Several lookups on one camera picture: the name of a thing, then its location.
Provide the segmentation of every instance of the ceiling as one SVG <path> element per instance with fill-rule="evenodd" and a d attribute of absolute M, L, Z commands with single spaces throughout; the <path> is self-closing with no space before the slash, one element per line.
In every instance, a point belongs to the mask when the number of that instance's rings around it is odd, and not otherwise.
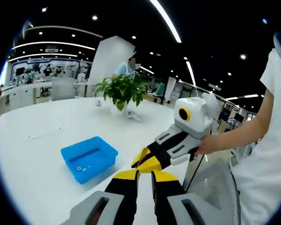
<path fill-rule="evenodd" d="M 155 76 L 164 79 L 178 76 L 178 79 L 192 83 L 184 60 L 187 57 L 197 86 L 212 90 L 208 86 L 210 83 L 218 85 L 221 91 L 215 90 L 214 93 L 224 98 L 258 94 L 259 97 L 232 100 L 241 107 L 245 105 L 248 111 L 257 112 L 262 102 L 260 95 L 265 93 L 265 87 L 259 79 L 265 69 L 268 54 L 274 47 L 274 30 L 280 24 L 276 13 L 278 9 L 265 6 L 264 3 L 227 4 L 218 1 L 200 3 L 181 0 L 159 2 L 171 18 L 182 43 L 176 42 L 149 0 L 100 0 L 96 3 L 79 3 L 77 6 L 63 3 L 44 5 L 43 7 L 47 7 L 46 12 L 42 12 L 40 8 L 33 17 L 28 18 L 33 28 L 26 24 L 24 36 L 21 32 L 15 37 L 14 46 L 54 41 L 96 49 L 103 39 L 118 35 L 136 46 L 139 55 L 137 60 L 143 67 L 152 70 Z M 92 20 L 93 15 L 98 17 L 96 21 Z M 99 37 L 77 30 L 38 28 L 50 25 L 82 29 L 98 34 Z M 9 60 L 44 53 L 48 45 L 16 48 L 10 52 Z M 88 61 L 92 61 L 96 53 L 95 50 L 77 46 L 54 45 L 62 49 L 59 53 L 77 55 L 72 58 L 79 60 L 88 58 Z M 241 54 L 245 54 L 247 58 L 242 60 Z"/>

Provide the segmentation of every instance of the green leaves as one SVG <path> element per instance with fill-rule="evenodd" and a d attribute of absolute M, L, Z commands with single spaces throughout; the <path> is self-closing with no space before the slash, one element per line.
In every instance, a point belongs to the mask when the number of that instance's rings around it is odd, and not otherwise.
<path fill-rule="evenodd" d="M 112 102 L 113 102 L 113 104 L 115 105 L 116 104 L 116 102 L 117 102 L 117 99 L 114 97 L 114 98 L 112 98 Z"/>
<path fill-rule="evenodd" d="M 116 102 L 116 107 L 117 107 L 120 111 L 123 110 L 124 106 L 125 106 L 125 101 L 123 101 L 123 100 L 118 100 L 118 101 Z"/>
<path fill-rule="evenodd" d="M 108 92 L 106 92 L 106 91 L 103 93 L 103 97 L 104 97 L 104 100 L 105 100 L 105 101 L 106 101 L 106 96 L 107 96 L 107 94 L 108 94 Z"/>
<path fill-rule="evenodd" d="M 103 97 L 112 98 L 113 104 L 119 109 L 123 110 L 125 103 L 130 100 L 136 102 L 138 106 L 143 100 L 143 95 L 147 93 L 146 84 L 142 81 L 139 75 L 124 76 L 110 78 L 111 82 L 107 82 L 105 78 L 101 83 L 96 85 L 95 96 L 99 92 L 103 92 Z"/>

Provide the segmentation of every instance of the blue tray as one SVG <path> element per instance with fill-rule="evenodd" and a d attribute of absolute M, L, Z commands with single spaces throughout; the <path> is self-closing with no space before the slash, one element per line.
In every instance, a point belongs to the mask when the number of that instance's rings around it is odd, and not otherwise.
<path fill-rule="evenodd" d="M 93 137 L 61 150 L 67 167 L 77 182 L 85 183 L 114 165 L 118 151 L 100 137 Z"/>

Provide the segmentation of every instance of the person's arm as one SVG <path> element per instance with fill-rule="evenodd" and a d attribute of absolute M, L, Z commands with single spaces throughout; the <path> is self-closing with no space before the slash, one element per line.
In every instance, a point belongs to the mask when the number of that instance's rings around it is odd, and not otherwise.
<path fill-rule="evenodd" d="M 257 141 L 268 131 L 273 104 L 274 96 L 267 89 L 256 117 L 235 130 L 231 130 L 220 135 L 208 135 L 202 138 L 202 142 L 197 150 L 197 153 L 210 154 L 214 151 L 245 146 Z"/>

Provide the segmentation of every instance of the white robot head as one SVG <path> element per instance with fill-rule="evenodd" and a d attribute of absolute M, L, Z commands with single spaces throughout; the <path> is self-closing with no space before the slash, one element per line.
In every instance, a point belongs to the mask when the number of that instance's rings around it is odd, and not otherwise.
<path fill-rule="evenodd" d="M 202 97 L 178 99 L 174 112 L 176 126 L 197 139 L 210 132 L 213 120 L 220 114 L 214 94 L 203 93 Z"/>

